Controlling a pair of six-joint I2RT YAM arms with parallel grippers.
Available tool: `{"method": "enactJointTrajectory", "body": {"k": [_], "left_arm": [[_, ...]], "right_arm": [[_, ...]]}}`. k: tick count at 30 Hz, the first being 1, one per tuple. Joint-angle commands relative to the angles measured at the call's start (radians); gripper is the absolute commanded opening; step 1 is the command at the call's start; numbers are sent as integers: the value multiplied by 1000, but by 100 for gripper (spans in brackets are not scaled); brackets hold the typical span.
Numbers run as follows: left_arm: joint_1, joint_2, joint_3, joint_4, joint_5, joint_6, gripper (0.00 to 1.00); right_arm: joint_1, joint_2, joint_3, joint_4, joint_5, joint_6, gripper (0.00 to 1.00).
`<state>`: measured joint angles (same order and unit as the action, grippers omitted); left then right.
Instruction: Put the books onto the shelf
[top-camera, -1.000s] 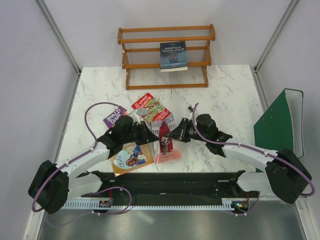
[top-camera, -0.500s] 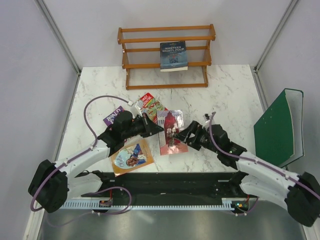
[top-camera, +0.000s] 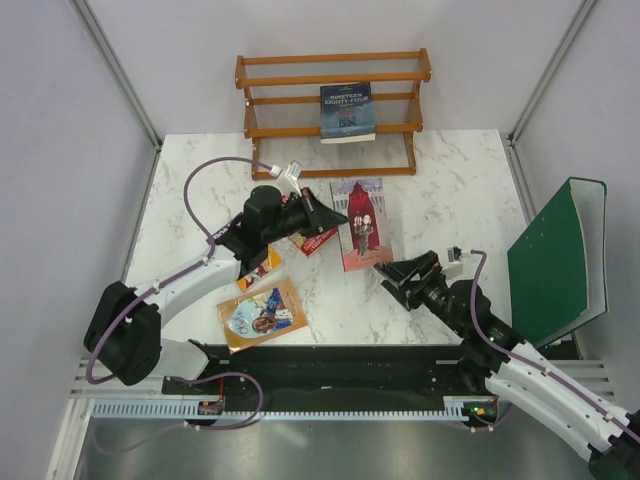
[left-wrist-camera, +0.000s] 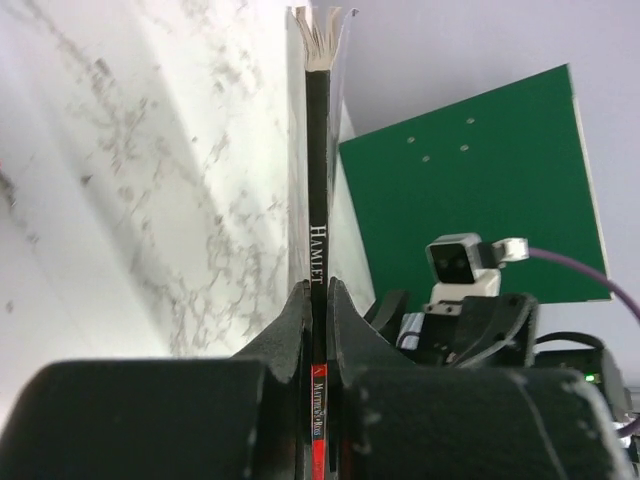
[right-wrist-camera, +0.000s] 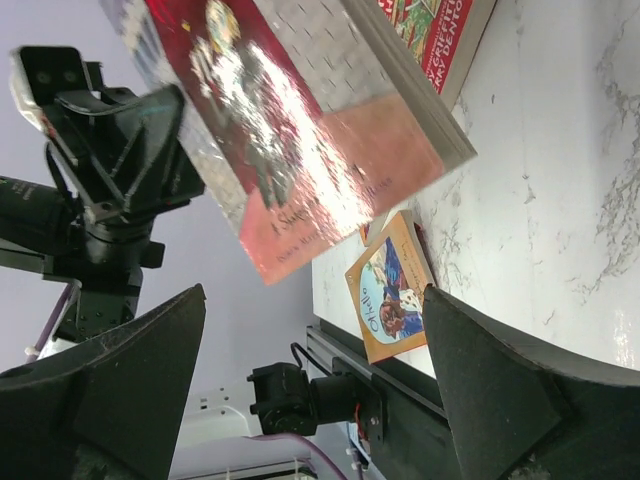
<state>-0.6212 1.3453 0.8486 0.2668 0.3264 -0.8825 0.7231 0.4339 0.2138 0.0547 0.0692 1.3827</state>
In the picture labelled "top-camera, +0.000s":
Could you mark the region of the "grey red curtain book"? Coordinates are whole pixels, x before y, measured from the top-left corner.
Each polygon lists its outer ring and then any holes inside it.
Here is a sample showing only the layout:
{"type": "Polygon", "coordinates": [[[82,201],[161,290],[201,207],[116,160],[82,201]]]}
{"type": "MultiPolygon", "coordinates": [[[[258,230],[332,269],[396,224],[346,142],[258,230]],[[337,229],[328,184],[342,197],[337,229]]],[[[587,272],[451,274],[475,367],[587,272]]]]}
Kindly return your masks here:
{"type": "Polygon", "coordinates": [[[389,222],[381,177],[341,179],[330,182],[333,208],[348,222],[338,227],[345,272],[392,262],[389,222]]]}

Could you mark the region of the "Nineteen Eighty-Four blue book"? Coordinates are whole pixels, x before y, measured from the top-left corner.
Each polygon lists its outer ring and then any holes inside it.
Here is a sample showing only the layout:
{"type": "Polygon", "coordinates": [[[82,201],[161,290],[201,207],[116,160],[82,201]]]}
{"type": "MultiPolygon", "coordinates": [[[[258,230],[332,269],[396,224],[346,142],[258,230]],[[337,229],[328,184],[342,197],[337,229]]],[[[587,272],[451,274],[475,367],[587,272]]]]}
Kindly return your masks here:
{"type": "Polygon", "coordinates": [[[376,121],[369,82],[320,87],[320,142],[374,141],[376,121]]]}

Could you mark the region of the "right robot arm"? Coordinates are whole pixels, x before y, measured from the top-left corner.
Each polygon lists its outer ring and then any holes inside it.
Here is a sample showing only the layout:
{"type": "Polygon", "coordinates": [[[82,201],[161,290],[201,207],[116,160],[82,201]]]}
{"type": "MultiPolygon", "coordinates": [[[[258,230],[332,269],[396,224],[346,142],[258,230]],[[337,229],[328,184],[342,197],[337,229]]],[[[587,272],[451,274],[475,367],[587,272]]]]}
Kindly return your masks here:
{"type": "Polygon", "coordinates": [[[527,413],[586,460],[593,478],[638,478],[638,413],[580,384],[494,315],[477,277],[448,283],[433,251],[374,268],[406,310],[426,307],[461,338],[465,391],[486,389],[527,413]]]}

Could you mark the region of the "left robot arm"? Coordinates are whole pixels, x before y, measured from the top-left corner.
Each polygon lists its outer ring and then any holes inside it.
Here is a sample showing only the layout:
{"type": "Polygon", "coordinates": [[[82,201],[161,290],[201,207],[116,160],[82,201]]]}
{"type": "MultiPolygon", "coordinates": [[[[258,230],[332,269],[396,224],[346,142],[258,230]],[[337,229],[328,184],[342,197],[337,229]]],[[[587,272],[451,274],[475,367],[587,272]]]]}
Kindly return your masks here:
{"type": "Polygon", "coordinates": [[[211,392],[219,382],[218,367],[195,343],[163,338],[163,328],[205,295],[251,273],[270,244],[296,233],[312,237],[347,221],[308,188],[289,196],[272,186],[254,188],[242,212],[208,238],[198,257],[135,287],[116,281],[105,288],[83,340],[90,354],[87,381],[100,384],[93,368],[101,364],[109,379],[126,386],[158,375],[211,392]]]}

